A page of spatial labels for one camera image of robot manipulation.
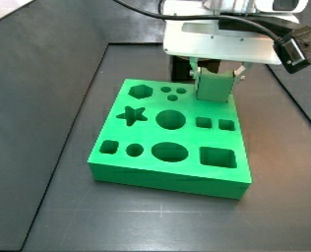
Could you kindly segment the robot arm wrist link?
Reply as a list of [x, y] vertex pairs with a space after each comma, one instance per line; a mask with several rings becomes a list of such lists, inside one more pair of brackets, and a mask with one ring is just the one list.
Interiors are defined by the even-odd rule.
[[232, 14], [302, 13], [310, 0], [203, 0], [211, 11]]

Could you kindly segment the white silver gripper body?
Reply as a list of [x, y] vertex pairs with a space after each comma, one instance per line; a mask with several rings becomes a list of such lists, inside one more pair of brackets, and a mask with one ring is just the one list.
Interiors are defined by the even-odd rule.
[[[235, 15], [239, 18], [278, 18], [298, 23], [296, 14], [232, 14], [211, 11], [203, 0], [165, 0], [164, 14], [180, 16]], [[226, 20], [167, 21], [164, 49], [171, 55], [280, 64], [272, 39], [258, 29]]]

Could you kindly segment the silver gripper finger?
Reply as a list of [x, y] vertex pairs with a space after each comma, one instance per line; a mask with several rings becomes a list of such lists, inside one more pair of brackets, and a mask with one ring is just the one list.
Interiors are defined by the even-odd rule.
[[244, 62], [239, 67], [239, 69], [234, 72], [236, 83], [239, 83], [244, 79], [246, 75], [252, 69], [252, 66], [254, 66], [252, 62]]
[[197, 66], [197, 58], [196, 57], [191, 57], [191, 66], [192, 66], [192, 71], [191, 71], [191, 75], [195, 79], [195, 88], [197, 89], [199, 86], [199, 79], [200, 79], [200, 68]]

